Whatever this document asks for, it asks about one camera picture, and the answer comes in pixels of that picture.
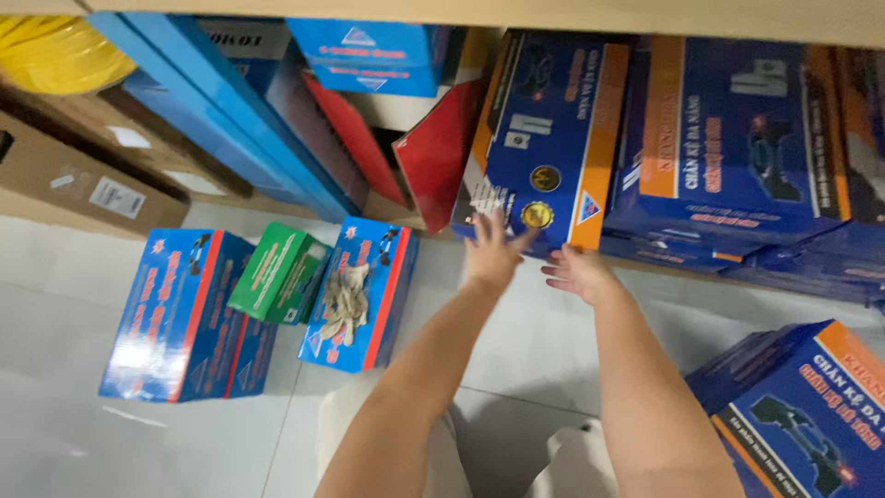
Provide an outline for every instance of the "hand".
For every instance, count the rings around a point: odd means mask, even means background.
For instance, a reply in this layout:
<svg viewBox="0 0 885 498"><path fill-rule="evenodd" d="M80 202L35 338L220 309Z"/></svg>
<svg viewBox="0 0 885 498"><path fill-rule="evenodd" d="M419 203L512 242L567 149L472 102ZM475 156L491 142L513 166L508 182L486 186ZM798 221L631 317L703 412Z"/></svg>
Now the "hand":
<svg viewBox="0 0 885 498"><path fill-rule="evenodd" d="M581 253L577 248L563 244L562 250L551 253L547 262L553 266L541 267L541 272L556 277L548 278L547 285L577 294L590 306L595 306L612 285L620 287L618 278L596 251Z"/></svg>
<svg viewBox="0 0 885 498"><path fill-rule="evenodd" d="M526 230L511 243L504 241L504 212L496 209L489 219L485 214L473 214L476 241L464 239L467 246L467 278L490 284L504 292L523 259L519 254L528 248L535 230Z"/></svg>

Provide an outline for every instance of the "barcode label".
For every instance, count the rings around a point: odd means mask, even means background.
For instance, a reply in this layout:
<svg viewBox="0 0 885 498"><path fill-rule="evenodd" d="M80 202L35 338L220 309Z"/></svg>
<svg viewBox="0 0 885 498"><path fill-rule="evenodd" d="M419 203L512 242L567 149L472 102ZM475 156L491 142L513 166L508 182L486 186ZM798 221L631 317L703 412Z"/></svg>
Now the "barcode label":
<svg viewBox="0 0 885 498"><path fill-rule="evenodd" d="M92 192L89 202L134 220L144 204L144 194L136 192L122 183L115 182L107 176L102 176L95 191Z"/></svg>

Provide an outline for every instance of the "person's right hand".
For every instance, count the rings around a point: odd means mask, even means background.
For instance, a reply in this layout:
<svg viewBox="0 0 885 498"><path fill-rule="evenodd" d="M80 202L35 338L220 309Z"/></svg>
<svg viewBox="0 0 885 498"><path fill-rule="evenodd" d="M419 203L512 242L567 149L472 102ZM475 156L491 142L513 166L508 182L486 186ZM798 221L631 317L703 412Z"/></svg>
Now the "person's right hand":
<svg viewBox="0 0 885 498"><path fill-rule="evenodd" d="M620 287L618 278L602 262L596 251L581 253L579 249L563 244L561 251L554 251L547 258L552 266L541 267L548 278L547 285L577 294L590 306L595 306L601 293Z"/></svg>

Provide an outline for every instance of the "wooden shelf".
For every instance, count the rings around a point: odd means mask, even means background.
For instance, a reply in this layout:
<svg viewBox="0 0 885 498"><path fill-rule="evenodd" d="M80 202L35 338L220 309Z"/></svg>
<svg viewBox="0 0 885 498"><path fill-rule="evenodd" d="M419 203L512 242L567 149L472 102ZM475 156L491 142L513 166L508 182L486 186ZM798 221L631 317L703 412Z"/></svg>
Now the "wooden shelf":
<svg viewBox="0 0 885 498"><path fill-rule="evenodd" d="M74 8L74 0L22 3L20 11ZM93 11L379 19L474 26L544 27L734 36L885 48L879 0L83 0Z"/></svg>

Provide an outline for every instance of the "white tile floor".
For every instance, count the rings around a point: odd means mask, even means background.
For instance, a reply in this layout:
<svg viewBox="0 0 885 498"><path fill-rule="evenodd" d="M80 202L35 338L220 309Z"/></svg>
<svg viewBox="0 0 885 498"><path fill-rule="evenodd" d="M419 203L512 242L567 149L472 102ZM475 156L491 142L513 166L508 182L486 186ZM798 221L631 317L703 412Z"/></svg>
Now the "white tile floor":
<svg viewBox="0 0 885 498"><path fill-rule="evenodd" d="M257 240L271 220L334 243L324 222L196 205L190 227ZM296 359L281 330L265 394L152 405L96 396L137 242L0 217L0 495L297 498L317 483L319 406L347 374ZM458 288L462 245L423 241L401 347ZM545 441L599 412L593 310L520 269L456 396L458 436L478 496L518 496L546 464ZM684 370L745 334L831 317L885 349L885 319L834 301L619 270Z"/></svg>

